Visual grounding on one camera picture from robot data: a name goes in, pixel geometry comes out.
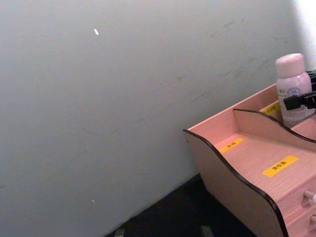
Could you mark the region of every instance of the dark floor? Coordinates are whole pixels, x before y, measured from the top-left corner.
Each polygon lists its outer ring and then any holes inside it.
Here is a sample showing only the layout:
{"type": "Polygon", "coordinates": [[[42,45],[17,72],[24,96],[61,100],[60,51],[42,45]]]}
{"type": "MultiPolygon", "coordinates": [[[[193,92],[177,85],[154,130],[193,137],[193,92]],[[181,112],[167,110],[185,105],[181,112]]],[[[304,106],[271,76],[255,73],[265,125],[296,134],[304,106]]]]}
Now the dark floor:
{"type": "MultiPolygon", "coordinates": [[[[215,237],[255,235],[207,192],[196,176],[124,223],[124,237],[201,237],[210,226],[215,237]]],[[[107,237],[114,237],[114,232],[107,237]]]]}

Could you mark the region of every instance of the wooden desk organizer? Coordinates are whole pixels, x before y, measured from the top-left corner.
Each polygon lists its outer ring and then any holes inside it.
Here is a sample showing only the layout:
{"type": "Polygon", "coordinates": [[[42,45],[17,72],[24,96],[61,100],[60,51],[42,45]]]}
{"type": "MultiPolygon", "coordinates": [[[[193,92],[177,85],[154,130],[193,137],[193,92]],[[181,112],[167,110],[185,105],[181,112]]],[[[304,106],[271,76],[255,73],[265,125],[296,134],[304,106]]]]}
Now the wooden desk organizer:
{"type": "Polygon", "coordinates": [[[316,237],[316,115],[286,128],[275,101],[272,85],[184,134],[207,190],[254,234],[316,237]]]}

